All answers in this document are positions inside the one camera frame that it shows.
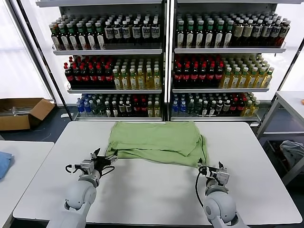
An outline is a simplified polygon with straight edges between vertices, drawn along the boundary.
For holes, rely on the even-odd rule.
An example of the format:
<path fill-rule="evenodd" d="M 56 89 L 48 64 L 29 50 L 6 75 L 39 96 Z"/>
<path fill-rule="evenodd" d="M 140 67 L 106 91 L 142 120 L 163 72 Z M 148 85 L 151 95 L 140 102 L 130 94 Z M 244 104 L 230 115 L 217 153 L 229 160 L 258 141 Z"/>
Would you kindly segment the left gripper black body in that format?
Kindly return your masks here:
<path fill-rule="evenodd" d="M 94 169 L 97 171 L 102 171 L 106 166 L 111 165 L 111 160 L 105 156 L 96 156 L 93 158 Z"/>

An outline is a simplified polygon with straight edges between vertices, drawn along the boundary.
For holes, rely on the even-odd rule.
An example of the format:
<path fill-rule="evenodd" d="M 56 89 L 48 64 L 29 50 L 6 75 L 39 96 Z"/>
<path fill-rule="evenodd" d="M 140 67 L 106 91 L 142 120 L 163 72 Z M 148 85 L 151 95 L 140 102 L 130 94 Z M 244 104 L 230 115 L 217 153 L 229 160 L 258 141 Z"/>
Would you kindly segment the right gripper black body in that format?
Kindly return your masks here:
<path fill-rule="evenodd" d="M 209 166 L 202 166 L 201 174 L 206 176 L 207 178 L 214 178 L 215 168 Z"/>

